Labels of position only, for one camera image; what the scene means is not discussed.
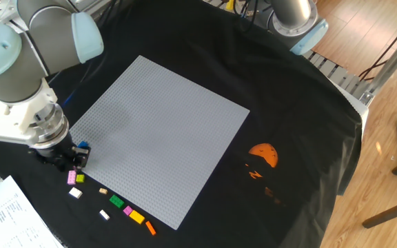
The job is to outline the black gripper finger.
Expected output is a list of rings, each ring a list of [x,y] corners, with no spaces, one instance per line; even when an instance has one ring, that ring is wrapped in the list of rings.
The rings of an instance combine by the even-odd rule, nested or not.
[[[60,172],[67,172],[77,168],[75,156],[58,156],[56,157],[56,167]]]
[[[72,147],[72,152],[73,152],[73,159],[72,159],[72,165],[73,166],[86,166],[87,161],[90,156],[90,147],[85,146],[85,147]]]

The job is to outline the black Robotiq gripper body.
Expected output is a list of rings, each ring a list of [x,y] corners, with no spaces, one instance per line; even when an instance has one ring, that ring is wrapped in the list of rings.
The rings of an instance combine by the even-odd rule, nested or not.
[[[49,164],[72,164],[74,162],[75,153],[72,149],[74,143],[72,142],[71,134],[68,133],[63,140],[45,149],[36,149],[34,151],[36,158],[42,163]]]

